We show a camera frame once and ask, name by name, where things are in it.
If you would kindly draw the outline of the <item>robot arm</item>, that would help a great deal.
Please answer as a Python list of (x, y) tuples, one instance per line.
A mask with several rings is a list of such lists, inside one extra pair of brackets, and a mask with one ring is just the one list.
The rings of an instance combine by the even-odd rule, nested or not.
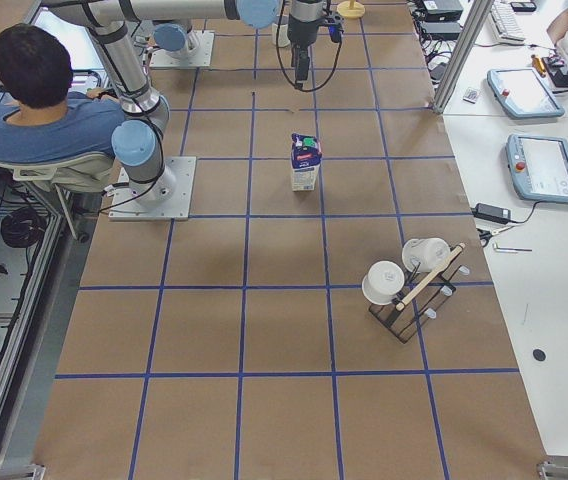
[(193, 30), (190, 20), (155, 22), (153, 39), (157, 46), (174, 58), (192, 56), (200, 47), (199, 34)]
[(342, 18), (327, 1), (45, 1), (58, 18), (85, 28), (111, 83), (126, 121), (112, 135), (127, 187), (115, 192), (108, 215), (114, 220), (185, 220), (189, 216), (196, 168), (193, 157), (166, 157), (163, 134), (169, 120), (166, 98), (152, 87), (128, 34), (130, 22), (153, 20), (188, 35), (193, 19), (240, 20), (262, 29), (287, 14), (294, 77), (301, 90), (308, 78), (309, 49), (325, 27), (342, 42)]

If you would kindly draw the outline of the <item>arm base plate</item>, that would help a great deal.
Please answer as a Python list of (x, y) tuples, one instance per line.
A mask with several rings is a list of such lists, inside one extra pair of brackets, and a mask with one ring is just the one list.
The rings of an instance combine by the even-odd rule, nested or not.
[(113, 221), (187, 220), (196, 165), (194, 156), (166, 157), (163, 174), (146, 194), (147, 186), (130, 182), (121, 167), (118, 181), (128, 186), (115, 191), (115, 207), (108, 210), (108, 217)]
[(185, 46), (178, 51), (155, 50), (150, 57), (151, 69), (207, 68), (211, 64), (214, 32), (192, 30), (187, 34)]

